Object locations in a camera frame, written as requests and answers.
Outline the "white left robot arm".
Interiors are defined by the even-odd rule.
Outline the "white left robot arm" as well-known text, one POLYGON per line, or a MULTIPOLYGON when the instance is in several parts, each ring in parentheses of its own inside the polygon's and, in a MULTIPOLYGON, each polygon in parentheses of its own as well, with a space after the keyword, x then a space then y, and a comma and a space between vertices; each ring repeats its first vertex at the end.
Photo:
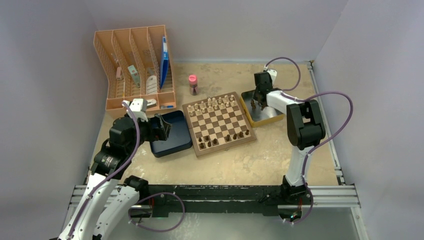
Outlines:
POLYGON ((148 181, 136 176, 128 177, 117 198, 105 206, 139 146, 167 140, 171 129, 160 114, 147 117, 148 100, 123 100, 122 105, 126 114, 115 120, 109 138, 95 155, 84 194, 59 240, 104 240, 118 219, 131 213, 133 205, 142 205, 161 195, 179 201, 182 213, 186 213, 184 201, 174 192, 151 194, 148 181))

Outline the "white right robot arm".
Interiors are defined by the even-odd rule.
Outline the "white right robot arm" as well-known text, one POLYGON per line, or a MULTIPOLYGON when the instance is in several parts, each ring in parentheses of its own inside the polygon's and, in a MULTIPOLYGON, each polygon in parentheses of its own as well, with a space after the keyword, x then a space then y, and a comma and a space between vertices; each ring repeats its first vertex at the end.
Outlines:
POLYGON ((294 203, 306 193, 306 176, 309 167, 310 151, 325 138, 326 130, 319 103, 316 100, 302 100, 287 95, 273 87, 272 76, 268 71, 254 74, 255 90, 250 101, 253 111, 273 108, 285 115, 287 137, 292 145, 292 155, 288 172, 283 176, 282 200, 294 203))

